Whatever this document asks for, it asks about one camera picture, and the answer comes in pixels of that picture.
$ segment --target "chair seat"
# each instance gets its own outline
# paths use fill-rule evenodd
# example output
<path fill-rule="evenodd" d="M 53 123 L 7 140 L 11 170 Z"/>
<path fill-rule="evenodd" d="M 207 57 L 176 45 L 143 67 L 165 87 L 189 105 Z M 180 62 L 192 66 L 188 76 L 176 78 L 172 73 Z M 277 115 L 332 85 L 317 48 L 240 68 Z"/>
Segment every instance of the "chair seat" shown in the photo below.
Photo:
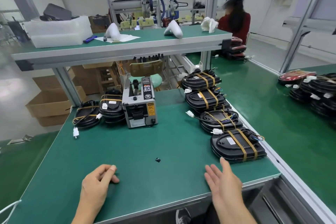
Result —
<path fill-rule="evenodd" d="M 131 77 L 129 77 L 129 80 L 131 82 L 133 82 L 133 80 L 137 79 L 141 83 L 141 78 L 142 77 L 133 77 L 133 76 L 131 76 Z M 154 88 L 157 88 L 157 87 L 159 87 L 162 84 L 162 77 L 159 74 L 153 74 L 153 75 L 150 76 L 150 78 L 152 80 Z"/>

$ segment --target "orange warning sticker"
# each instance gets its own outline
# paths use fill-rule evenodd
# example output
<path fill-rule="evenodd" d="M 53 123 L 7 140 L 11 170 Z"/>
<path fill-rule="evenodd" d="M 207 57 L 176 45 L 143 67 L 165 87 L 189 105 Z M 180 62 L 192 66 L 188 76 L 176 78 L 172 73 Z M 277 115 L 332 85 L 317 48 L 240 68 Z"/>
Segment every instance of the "orange warning sticker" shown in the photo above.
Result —
<path fill-rule="evenodd" d="M 155 115 L 154 103 L 148 103 L 147 108 L 148 108 L 148 116 L 154 116 Z"/>

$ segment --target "white cable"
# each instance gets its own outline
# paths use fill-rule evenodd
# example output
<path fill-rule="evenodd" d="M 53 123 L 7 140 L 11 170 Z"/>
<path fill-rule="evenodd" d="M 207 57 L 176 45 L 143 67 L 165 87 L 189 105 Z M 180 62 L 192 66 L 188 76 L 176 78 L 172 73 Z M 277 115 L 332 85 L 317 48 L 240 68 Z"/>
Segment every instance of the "white cable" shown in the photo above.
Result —
<path fill-rule="evenodd" d="M 14 212 L 14 209 L 16 208 L 16 206 L 18 205 L 18 203 L 20 203 L 21 201 L 22 201 L 21 199 L 18 200 L 18 201 L 15 201 L 14 203 L 11 203 L 10 205 L 6 206 L 4 209 L 2 209 L 2 210 L 0 211 L 0 214 L 2 214 L 4 211 L 6 211 L 7 209 L 9 209 L 9 208 L 11 208 L 12 206 L 14 206 L 13 209 L 12 209 L 12 211 L 10 212 L 8 218 L 5 219 L 5 221 L 2 222 L 2 224 L 6 224 L 6 223 L 7 223 L 7 221 L 8 221 L 9 218 L 11 217 L 12 213 Z"/>

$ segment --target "woman in red shirt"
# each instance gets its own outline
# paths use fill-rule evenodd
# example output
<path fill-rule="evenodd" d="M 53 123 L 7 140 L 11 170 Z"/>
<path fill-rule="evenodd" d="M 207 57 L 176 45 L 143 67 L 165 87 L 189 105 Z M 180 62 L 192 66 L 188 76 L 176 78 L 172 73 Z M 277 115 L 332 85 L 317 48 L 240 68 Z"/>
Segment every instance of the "woman in red shirt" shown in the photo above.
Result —
<path fill-rule="evenodd" d="M 225 16 L 218 21 L 218 29 L 231 32 L 246 44 L 251 16 L 244 11 L 243 0 L 226 0 L 223 5 Z"/>

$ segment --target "black sneaker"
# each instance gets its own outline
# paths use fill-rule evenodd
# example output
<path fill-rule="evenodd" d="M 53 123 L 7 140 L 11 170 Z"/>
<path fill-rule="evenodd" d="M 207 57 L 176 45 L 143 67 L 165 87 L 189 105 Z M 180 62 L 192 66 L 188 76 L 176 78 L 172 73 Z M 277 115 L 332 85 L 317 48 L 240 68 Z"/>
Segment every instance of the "black sneaker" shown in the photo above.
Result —
<path fill-rule="evenodd" d="M 176 224 L 189 224 L 190 221 L 191 216 L 187 208 L 178 209 L 176 211 Z"/>

